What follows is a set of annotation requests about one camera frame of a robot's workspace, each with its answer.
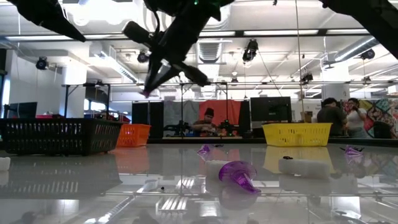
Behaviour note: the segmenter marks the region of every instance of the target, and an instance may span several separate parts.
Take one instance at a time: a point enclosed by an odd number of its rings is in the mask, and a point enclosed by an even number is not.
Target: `black basket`
[[[113,150],[122,124],[100,119],[2,119],[10,154],[89,155]]]

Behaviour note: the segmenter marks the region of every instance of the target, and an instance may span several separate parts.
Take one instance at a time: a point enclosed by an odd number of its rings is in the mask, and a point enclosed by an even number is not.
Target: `black hat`
[[[206,112],[205,112],[205,115],[214,116],[214,110],[211,109],[211,108],[207,108]]]

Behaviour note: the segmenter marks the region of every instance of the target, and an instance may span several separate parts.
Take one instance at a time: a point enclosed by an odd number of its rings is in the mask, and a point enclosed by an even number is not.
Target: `man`
[[[192,125],[195,136],[200,136],[201,133],[215,133],[216,125],[212,123],[214,117],[214,110],[207,108],[205,112],[205,119],[197,121]]]
[[[333,123],[330,129],[330,136],[344,136],[343,128],[347,123],[346,115],[337,107],[334,98],[327,98],[323,102],[323,107],[317,114],[318,123]]]

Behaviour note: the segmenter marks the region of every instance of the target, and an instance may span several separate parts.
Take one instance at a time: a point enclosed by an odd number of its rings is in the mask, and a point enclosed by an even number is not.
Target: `yellow plastic basket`
[[[331,123],[265,124],[262,126],[271,146],[326,146]]]

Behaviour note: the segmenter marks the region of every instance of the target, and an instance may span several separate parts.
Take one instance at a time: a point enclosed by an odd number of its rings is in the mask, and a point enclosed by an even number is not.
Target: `graffiti wall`
[[[359,100],[359,107],[367,111],[364,127],[369,136],[374,138],[373,124],[382,121],[391,127],[393,138],[398,138],[398,100]],[[343,108],[348,112],[348,102],[343,102]]]

